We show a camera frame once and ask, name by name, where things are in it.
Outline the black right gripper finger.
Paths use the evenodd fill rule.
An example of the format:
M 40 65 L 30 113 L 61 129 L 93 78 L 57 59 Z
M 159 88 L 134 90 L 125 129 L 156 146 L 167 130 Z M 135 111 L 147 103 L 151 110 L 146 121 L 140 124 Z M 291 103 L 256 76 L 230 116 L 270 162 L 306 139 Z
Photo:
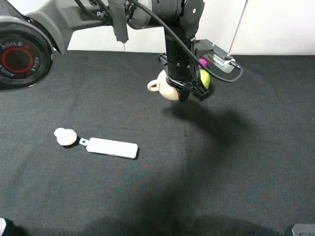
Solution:
M 210 91 L 208 89 L 197 88 L 195 93 L 195 97 L 199 99 L 199 101 L 203 101 L 210 96 Z

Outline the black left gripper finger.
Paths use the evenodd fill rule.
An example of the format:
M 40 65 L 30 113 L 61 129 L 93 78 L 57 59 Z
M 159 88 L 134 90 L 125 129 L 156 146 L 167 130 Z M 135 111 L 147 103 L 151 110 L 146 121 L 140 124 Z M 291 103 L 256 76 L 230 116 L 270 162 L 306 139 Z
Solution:
M 178 94 L 179 94 L 179 101 L 185 102 L 188 100 L 190 91 L 186 90 L 185 88 L 176 88 Z

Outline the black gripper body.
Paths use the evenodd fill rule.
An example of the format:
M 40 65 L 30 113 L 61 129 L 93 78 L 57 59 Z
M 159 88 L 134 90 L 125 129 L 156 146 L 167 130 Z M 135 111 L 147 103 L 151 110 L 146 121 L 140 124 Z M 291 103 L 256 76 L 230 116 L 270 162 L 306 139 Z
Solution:
M 193 95 L 195 95 L 197 88 L 204 89 L 198 63 L 191 57 L 191 54 L 195 54 L 195 38 L 184 41 L 189 53 L 171 36 L 165 37 L 165 44 L 166 52 L 160 54 L 158 59 L 166 72 L 167 83 L 175 89 L 185 88 Z

